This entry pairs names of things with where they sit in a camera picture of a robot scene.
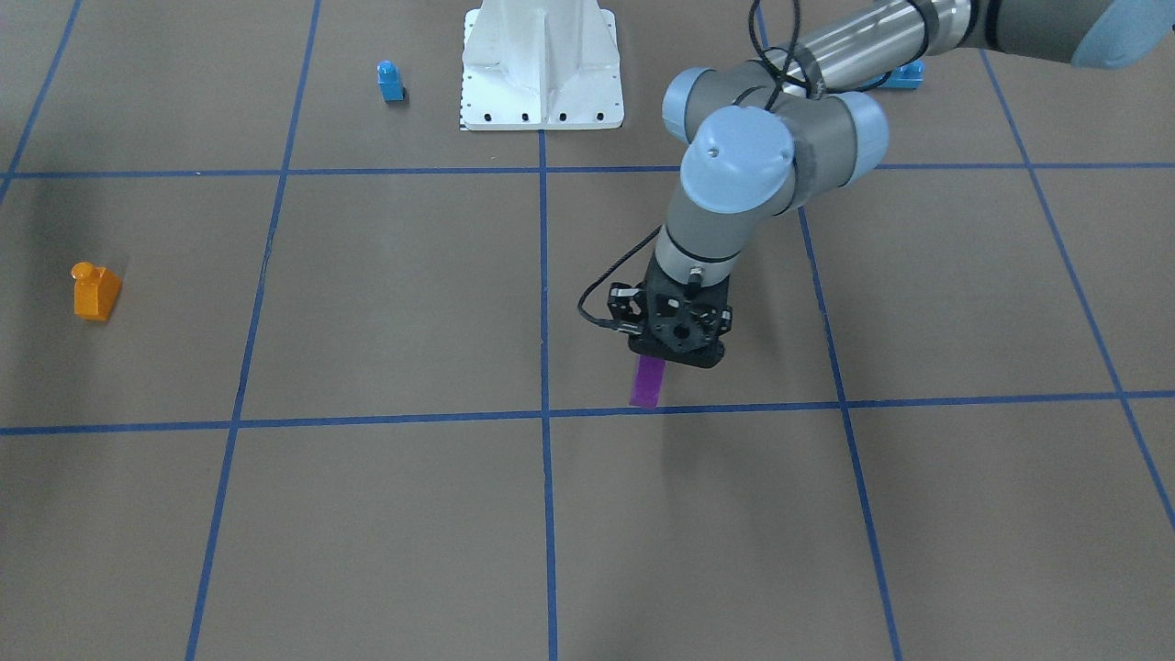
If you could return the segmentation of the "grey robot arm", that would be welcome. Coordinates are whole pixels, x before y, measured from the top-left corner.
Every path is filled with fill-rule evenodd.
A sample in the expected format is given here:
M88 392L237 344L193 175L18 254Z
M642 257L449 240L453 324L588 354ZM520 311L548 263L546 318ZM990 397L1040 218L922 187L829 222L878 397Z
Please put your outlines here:
M616 282L611 318L645 379L713 367L732 326L728 284L756 225L873 171L889 122L866 89L904 65L981 49L1116 70L1171 32L1170 1L877 1L733 70L677 75L662 104L687 146L643 281Z

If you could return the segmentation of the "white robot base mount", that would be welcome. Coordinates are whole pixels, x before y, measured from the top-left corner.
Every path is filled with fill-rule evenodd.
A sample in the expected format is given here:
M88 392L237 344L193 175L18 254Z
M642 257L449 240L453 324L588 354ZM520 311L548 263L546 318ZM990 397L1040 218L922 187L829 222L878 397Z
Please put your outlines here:
M613 12L596 1L483 1L462 25L462 130L622 127Z

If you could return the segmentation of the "blue block behind arm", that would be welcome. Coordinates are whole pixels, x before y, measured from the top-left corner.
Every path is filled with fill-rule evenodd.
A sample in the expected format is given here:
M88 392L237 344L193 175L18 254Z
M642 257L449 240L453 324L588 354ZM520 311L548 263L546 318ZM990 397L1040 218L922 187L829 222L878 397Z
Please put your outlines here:
M872 89L918 89L924 85L924 70L926 70L926 63L924 59L914 60L914 62L908 62L902 65L895 70L888 70L884 74L867 81L864 86L857 88L857 92L872 92Z

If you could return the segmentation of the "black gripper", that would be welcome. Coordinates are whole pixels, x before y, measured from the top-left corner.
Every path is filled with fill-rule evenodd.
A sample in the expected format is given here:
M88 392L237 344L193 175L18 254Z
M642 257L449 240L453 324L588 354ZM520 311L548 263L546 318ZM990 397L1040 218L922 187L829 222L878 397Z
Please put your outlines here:
M627 348L634 355L714 367L726 355L721 335L732 328L728 290L730 279L703 286L701 274L690 274L680 284L650 263L645 279L637 285L609 285L610 326L627 336Z

